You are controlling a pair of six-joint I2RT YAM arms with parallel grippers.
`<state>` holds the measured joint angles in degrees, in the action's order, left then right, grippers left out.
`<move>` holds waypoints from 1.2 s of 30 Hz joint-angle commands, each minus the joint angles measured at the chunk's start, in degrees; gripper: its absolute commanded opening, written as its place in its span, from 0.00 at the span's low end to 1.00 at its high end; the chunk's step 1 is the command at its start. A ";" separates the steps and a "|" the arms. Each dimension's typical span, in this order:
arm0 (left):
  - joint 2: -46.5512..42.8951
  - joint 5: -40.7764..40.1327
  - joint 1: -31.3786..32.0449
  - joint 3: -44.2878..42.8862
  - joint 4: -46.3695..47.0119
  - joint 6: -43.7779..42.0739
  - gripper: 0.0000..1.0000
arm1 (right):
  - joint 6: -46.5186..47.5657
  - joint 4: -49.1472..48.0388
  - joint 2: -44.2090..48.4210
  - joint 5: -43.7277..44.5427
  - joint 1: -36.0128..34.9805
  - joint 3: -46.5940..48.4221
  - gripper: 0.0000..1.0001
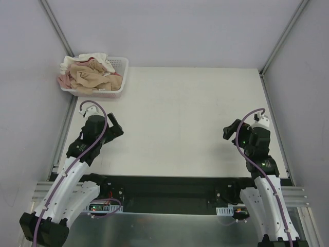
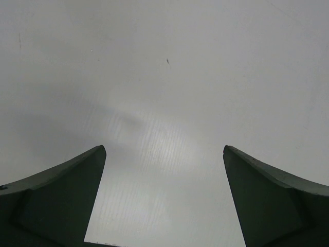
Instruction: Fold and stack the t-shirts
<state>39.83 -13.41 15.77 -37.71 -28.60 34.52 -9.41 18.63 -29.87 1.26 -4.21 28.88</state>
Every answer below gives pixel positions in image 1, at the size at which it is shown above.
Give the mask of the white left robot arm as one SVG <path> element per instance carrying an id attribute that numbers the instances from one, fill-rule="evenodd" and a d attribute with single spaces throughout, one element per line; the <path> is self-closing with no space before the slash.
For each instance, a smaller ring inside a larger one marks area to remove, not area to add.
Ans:
<path id="1" fill-rule="evenodd" d="M 20 226 L 33 246 L 63 246 L 70 227 L 92 202 L 114 202 L 111 214 L 122 209 L 122 199 L 113 198 L 107 178 L 91 173 L 76 188 L 103 145 L 123 135 L 113 113 L 85 113 L 85 125 L 69 146 L 64 166 L 44 199 L 32 213 L 23 213 Z"/>

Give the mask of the beige t shirt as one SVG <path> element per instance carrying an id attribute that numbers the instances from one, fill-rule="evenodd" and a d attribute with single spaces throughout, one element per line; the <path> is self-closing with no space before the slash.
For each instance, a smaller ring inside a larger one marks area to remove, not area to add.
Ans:
<path id="1" fill-rule="evenodd" d="M 71 88 L 80 93 L 91 95 L 94 91 L 118 91 L 121 89 L 121 76 L 104 76 L 105 67 L 95 59 L 87 65 L 72 64 L 69 74 L 72 77 Z"/>

